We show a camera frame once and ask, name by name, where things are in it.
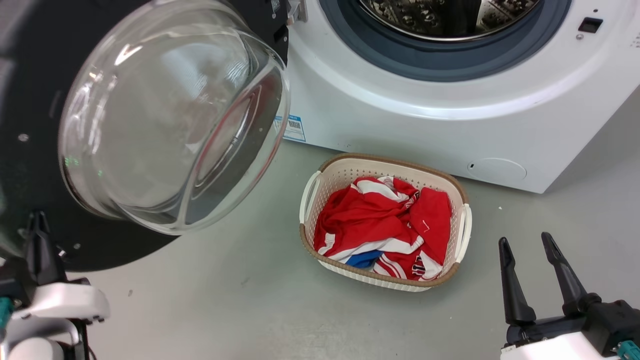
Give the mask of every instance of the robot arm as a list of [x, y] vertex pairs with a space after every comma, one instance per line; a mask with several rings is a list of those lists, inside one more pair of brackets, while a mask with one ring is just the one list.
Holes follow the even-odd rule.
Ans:
[[515, 273], [515, 258], [506, 238], [498, 242], [504, 317], [509, 329], [501, 360], [603, 358], [640, 360], [640, 311], [624, 300], [602, 302], [587, 293], [556, 241], [542, 233], [548, 262], [556, 270], [564, 316], [536, 319]]
[[[106, 296], [87, 279], [69, 281], [44, 213], [29, 218], [26, 259], [0, 267], [0, 359], [89, 360], [86, 327], [110, 316]], [[69, 344], [53, 336], [70, 335]]]

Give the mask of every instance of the white stripe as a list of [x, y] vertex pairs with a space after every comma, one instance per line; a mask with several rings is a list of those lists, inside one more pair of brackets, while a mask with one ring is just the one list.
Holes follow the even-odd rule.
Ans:
[[436, 263], [431, 259], [424, 251], [420, 251], [420, 258], [422, 259], [422, 266], [424, 266], [424, 275], [422, 278], [426, 280], [433, 280], [442, 272], [442, 265]]
[[335, 243], [335, 234], [326, 233], [324, 234], [324, 246], [318, 250], [318, 254], [324, 255], [327, 251], [331, 250], [333, 244]]
[[404, 269], [402, 269], [402, 267], [400, 266], [399, 263], [396, 263], [395, 261], [392, 261], [391, 259], [389, 259], [387, 257], [387, 255], [382, 254], [382, 256], [380, 257], [384, 262], [386, 262], [387, 264], [391, 265], [394, 267], [394, 269], [396, 270], [396, 272], [400, 275], [400, 277], [402, 279], [406, 279], [406, 274], [404, 273]]
[[397, 277], [397, 278], [400, 278], [400, 274], [398, 274], [398, 272], [396, 271], [396, 269], [395, 269], [393, 266], [391, 266], [390, 264], [388, 264], [388, 263], [387, 263], [383, 258], [380, 258], [380, 261], [382, 261], [382, 263], [383, 263], [384, 265], [387, 265], [387, 266], [388, 266], [388, 268], [389, 268], [389, 270], [391, 270], [391, 271], [394, 273], [394, 274], [393, 274], [393, 275], [391, 275], [391, 276], [393, 276], [393, 277]]
[[360, 193], [378, 193], [396, 202], [402, 202], [409, 199], [407, 194], [398, 193], [385, 184], [371, 180], [360, 180], [356, 185], [358, 186], [358, 191]]
[[424, 239], [421, 236], [417, 236], [413, 244], [406, 243], [396, 238], [387, 238], [380, 241], [363, 243], [359, 247], [340, 251], [334, 255], [329, 256], [329, 258], [336, 261], [340, 261], [341, 259], [344, 259], [348, 256], [362, 254], [363, 252], [368, 252], [372, 250], [380, 250], [382, 252], [397, 252], [399, 254], [411, 254], [412, 252], [416, 251], [420, 246], [422, 246], [423, 243], [424, 243]]
[[371, 271], [373, 271], [376, 274], [391, 276], [389, 275], [389, 272], [386, 271], [385, 268], [380, 266], [378, 263], [373, 264], [373, 269]]

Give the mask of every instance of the white basket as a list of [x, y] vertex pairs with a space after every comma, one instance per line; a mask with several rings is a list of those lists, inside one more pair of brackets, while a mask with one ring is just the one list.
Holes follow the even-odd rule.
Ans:
[[[329, 196], [362, 176], [391, 175], [411, 183], [416, 188], [430, 187], [444, 191], [451, 201], [451, 238], [447, 247], [442, 272], [432, 281], [413, 281], [384, 276], [339, 263], [314, 250], [314, 234], [318, 214]], [[458, 271], [465, 256], [471, 235], [471, 208], [467, 194], [452, 176], [403, 161], [363, 154], [341, 154], [327, 161], [309, 179], [300, 203], [300, 237], [302, 242], [322, 266], [338, 274], [384, 288], [402, 291], [425, 291], [449, 280]]]

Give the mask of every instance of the gray floor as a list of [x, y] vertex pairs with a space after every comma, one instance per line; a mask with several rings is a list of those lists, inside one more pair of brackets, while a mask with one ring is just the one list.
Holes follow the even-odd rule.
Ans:
[[92, 326], [105, 359], [497, 359], [506, 324], [497, 241], [507, 236], [529, 304], [561, 314], [540, 232], [589, 291], [640, 306], [636, 282], [640, 92], [544, 195], [467, 179], [474, 213], [460, 271], [425, 293], [369, 286], [321, 267], [300, 244], [303, 187], [334, 152], [285, 143], [227, 218], [141, 259], [86, 274], [113, 316]]

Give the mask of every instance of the clothes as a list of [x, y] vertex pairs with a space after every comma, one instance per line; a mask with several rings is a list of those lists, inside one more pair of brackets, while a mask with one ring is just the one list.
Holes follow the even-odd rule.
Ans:
[[384, 252], [380, 250], [363, 252], [362, 254], [349, 257], [345, 264], [359, 269], [370, 268], [376, 263], [382, 254], [384, 254]]
[[446, 193], [418, 192], [391, 176], [361, 177], [333, 193], [318, 216], [314, 247], [321, 255], [402, 279], [435, 278], [451, 228]]

